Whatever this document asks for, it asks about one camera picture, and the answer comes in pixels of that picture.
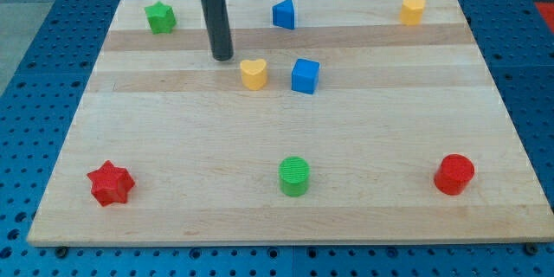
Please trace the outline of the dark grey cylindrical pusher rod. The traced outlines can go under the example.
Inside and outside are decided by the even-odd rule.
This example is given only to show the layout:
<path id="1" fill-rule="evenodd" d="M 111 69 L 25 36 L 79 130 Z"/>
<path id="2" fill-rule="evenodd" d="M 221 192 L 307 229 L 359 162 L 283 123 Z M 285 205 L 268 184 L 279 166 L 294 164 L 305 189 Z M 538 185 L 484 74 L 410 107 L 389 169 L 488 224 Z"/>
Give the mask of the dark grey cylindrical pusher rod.
<path id="1" fill-rule="evenodd" d="M 234 48 L 226 0 L 200 1 L 212 56 L 217 61 L 228 61 L 233 57 Z"/>

